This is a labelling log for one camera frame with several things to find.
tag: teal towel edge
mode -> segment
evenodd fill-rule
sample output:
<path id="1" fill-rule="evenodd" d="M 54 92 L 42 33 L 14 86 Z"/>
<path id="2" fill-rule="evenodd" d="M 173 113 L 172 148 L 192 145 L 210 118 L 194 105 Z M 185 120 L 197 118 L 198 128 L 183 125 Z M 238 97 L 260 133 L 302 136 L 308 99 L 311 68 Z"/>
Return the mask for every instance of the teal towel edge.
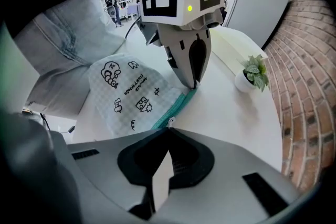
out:
<path id="1" fill-rule="evenodd" d="M 163 128 L 168 124 L 171 117 L 177 116 L 181 110 L 189 103 L 190 99 L 194 96 L 197 89 L 191 90 L 187 95 L 183 93 L 180 94 L 176 102 L 172 105 L 170 109 L 154 124 L 152 129 Z"/>

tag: cartoon print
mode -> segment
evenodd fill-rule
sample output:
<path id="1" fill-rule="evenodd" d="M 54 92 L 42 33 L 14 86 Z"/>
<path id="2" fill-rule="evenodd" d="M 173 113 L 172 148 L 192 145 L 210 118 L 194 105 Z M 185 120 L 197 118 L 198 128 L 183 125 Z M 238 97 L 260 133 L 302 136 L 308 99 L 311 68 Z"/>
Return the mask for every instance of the cartoon print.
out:
<path id="1" fill-rule="evenodd" d="M 159 89 L 160 88 L 154 88 L 154 89 L 155 89 L 154 94 L 159 96 L 159 92 L 160 92 Z"/>
<path id="2" fill-rule="evenodd" d="M 146 97 L 142 97 L 135 105 L 141 112 L 151 112 L 153 110 L 152 105 Z"/>
<path id="3" fill-rule="evenodd" d="M 134 123 L 135 123 L 135 120 L 131 121 L 131 127 L 133 131 L 134 131 Z"/>
<path id="4" fill-rule="evenodd" d="M 120 73 L 120 67 L 116 62 L 107 62 L 104 66 L 104 69 L 101 71 L 101 75 L 105 81 L 115 89 L 118 86 L 118 83 L 115 81 L 115 79 Z"/>
<path id="5" fill-rule="evenodd" d="M 122 106 L 121 106 L 121 100 L 120 98 L 116 99 L 115 102 L 114 102 L 114 111 L 115 112 L 119 112 L 121 113 L 121 110 L 122 110 Z"/>
<path id="6" fill-rule="evenodd" d="M 134 68 L 138 68 L 139 64 L 137 62 L 131 61 L 128 63 L 129 67 L 134 69 Z"/>

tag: brick wall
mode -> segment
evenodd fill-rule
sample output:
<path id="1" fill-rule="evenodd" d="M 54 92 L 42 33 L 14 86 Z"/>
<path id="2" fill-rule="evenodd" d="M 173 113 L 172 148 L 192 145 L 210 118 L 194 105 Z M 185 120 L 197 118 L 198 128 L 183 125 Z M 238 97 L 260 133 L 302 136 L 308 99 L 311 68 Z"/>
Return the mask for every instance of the brick wall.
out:
<path id="1" fill-rule="evenodd" d="M 336 23 L 325 0 L 290 0 L 265 49 L 282 128 L 282 172 L 305 191 L 335 155 Z"/>

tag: green leaves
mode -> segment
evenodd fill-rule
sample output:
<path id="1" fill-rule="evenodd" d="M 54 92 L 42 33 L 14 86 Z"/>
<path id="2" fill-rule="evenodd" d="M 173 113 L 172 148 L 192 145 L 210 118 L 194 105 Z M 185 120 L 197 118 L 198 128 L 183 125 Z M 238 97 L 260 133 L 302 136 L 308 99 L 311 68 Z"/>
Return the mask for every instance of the green leaves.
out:
<path id="1" fill-rule="evenodd" d="M 250 81 L 254 81 L 254 74 L 253 73 L 247 73 L 247 78 Z"/>
<path id="2" fill-rule="evenodd" d="M 253 81 L 254 85 L 263 91 L 265 86 L 268 86 L 268 77 L 266 76 L 266 67 L 263 64 L 263 57 L 249 56 L 248 61 L 243 61 L 241 64 L 244 66 L 244 73 L 247 74 L 247 79 Z"/>
<path id="3" fill-rule="evenodd" d="M 247 68 L 245 68 L 245 71 L 250 72 L 250 73 L 259 73 L 258 66 L 256 65 L 250 65 Z"/>
<path id="4" fill-rule="evenodd" d="M 261 91 L 263 92 L 265 88 L 265 83 L 260 76 L 254 77 L 254 85 L 257 86 L 259 89 L 261 89 Z"/>
<path id="5" fill-rule="evenodd" d="M 254 66 L 258 66 L 259 62 L 256 58 L 254 58 L 253 56 L 250 57 L 250 65 L 254 65 Z"/>

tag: white plant pot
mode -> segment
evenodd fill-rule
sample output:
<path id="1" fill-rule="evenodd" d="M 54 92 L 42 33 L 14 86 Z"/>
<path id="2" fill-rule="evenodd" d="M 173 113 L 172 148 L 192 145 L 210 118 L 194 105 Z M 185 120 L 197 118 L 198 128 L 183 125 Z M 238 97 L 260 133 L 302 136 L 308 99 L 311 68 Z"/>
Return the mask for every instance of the white plant pot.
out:
<path id="1" fill-rule="evenodd" d="M 256 86 L 251 84 L 247 78 L 245 78 L 243 71 L 239 72 L 235 78 L 235 85 L 237 89 L 241 92 L 252 92 L 256 89 Z"/>

